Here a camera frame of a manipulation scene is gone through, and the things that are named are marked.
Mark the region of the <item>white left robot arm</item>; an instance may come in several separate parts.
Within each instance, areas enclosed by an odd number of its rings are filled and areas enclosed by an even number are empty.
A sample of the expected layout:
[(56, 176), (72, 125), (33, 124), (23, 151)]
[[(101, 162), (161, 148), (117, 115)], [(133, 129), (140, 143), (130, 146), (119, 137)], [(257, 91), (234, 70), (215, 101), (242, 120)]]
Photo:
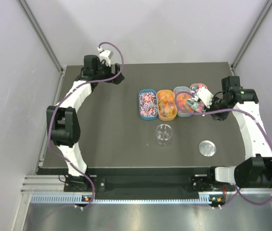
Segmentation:
[(84, 56), (84, 66), (64, 98), (47, 113), (48, 143), (53, 143), (60, 151), (67, 166), (65, 188), (68, 191), (91, 189), (91, 179), (86, 175), (87, 164), (79, 147), (81, 128), (77, 112), (85, 99), (100, 82), (119, 84), (123, 79), (119, 64), (111, 65), (112, 52), (101, 51), (99, 55)]

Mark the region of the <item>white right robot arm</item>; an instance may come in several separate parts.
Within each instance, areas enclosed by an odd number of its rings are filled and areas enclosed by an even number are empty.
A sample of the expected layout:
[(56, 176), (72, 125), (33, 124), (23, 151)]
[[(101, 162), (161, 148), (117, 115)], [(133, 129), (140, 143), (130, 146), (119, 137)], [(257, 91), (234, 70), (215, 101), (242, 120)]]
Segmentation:
[(213, 97), (210, 111), (214, 119), (223, 121), (232, 113), (239, 125), (245, 147), (245, 160), (235, 167), (216, 167), (207, 177), (211, 190), (224, 183), (239, 188), (272, 188), (271, 142), (260, 117), (259, 100), (254, 89), (244, 89), (238, 76), (222, 79), (223, 97)]

